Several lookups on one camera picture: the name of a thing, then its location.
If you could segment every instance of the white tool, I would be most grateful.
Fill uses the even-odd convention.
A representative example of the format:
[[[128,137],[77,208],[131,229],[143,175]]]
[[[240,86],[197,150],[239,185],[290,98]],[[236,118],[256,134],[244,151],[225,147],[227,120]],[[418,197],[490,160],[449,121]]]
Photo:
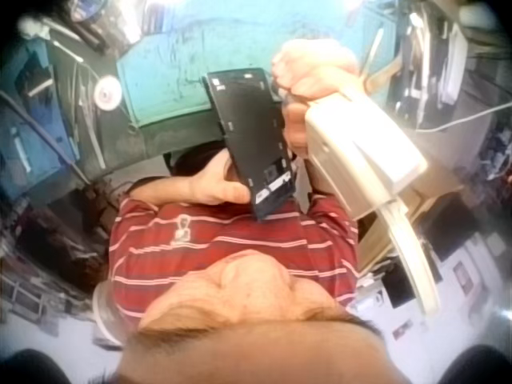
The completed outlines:
[[[94,87],[94,102],[100,110],[115,110],[122,100],[121,83],[114,76],[100,78]]]
[[[439,308],[434,278],[398,192],[427,168],[426,160],[398,126],[361,91],[332,94],[310,103],[308,152],[347,213],[357,219],[376,210],[420,306]]]

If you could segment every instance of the finger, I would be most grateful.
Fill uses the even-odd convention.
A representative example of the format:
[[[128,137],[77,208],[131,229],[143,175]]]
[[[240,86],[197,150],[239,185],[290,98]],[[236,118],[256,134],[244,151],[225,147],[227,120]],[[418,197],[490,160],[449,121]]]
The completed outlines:
[[[232,160],[230,152],[227,150],[227,148],[224,148],[210,160],[210,162],[206,165],[206,168],[208,170],[221,171],[222,175],[226,175],[229,167],[231,166],[231,163]]]
[[[307,157],[306,112],[308,105],[293,102],[282,108],[285,121],[284,137],[288,147],[302,158]]]
[[[286,71],[276,76],[275,81],[281,88],[289,89],[317,68],[324,66],[337,67],[352,74],[358,72],[354,54],[346,48],[339,47],[323,54],[309,52],[293,61],[288,61]]]
[[[337,66],[347,72],[358,72],[354,54],[335,40],[293,40],[287,47],[272,66],[272,74],[282,88],[292,87],[318,66]]]
[[[240,182],[220,182],[216,185],[216,197],[223,202],[247,204],[250,202],[249,188]]]
[[[290,91],[293,96],[315,100],[344,90],[364,92],[358,77],[331,66],[317,68],[295,84]]]

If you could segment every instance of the workbench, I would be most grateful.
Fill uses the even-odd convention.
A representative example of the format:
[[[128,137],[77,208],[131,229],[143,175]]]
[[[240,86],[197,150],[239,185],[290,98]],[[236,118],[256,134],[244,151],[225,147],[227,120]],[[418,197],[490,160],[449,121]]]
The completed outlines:
[[[242,16],[235,17],[237,8],[231,7],[230,13],[235,16],[230,14],[228,18],[219,20],[209,17],[204,11],[197,16],[198,13],[191,12],[193,9],[190,8],[188,12],[181,13],[182,18],[176,18],[172,34],[143,37],[119,59],[100,56],[80,42],[52,33],[53,38],[82,57],[98,76],[112,74],[120,78],[123,85],[123,108],[128,113],[117,108],[98,114],[97,136],[105,158],[105,169],[98,163],[85,123],[78,114],[78,167],[88,179],[96,180],[136,162],[219,139],[220,131],[202,90],[200,75],[235,67],[262,66],[270,70],[272,55],[281,44],[292,38],[336,38],[351,48],[362,62],[378,28],[383,26],[384,38],[370,70],[381,69],[395,55],[396,21],[377,8],[379,1],[368,2],[356,15],[349,14],[342,2],[335,0],[321,0],[321,4],[316,2],[314,7],[296,4],[293,13],[288,12],[288,1],[264,1],[266,5],[260,4],[259,9],[266,9],[266,14],[272,15],[261,17],[261,12],[256,14],[243,2],[249,8],[243,11]],[[184,8],[192,6],[198,8],[199,3],[186,2],[183,5]],[[265,35],[244,35],[255,30]],[[207,42],[205,34],[210,34]],[[250,44],[242,44],[244,38],[249,39]],[[69,95],[75,60],[50,42],[47,50],[49,62],[54,67],[62,115],[71,135],[69,122],[73,106]],[[177,63],[175,67],[169,61],[171,55]],[[194,60],[194,55],[200,55],[200,59]],[[385,87],[375,95],[375,99],[383,104],[386,95]],[[32,186],[27,193],[33,204],[44,205],[80,187],[82,183],[63,167]]]

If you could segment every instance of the black phone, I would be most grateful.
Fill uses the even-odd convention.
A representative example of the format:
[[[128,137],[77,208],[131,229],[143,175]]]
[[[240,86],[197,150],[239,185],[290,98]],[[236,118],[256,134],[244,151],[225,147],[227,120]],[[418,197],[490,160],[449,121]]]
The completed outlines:
[[[261,68],[210,72],[203,83],[258,220],[295,192],[291,160],[265,72]]]

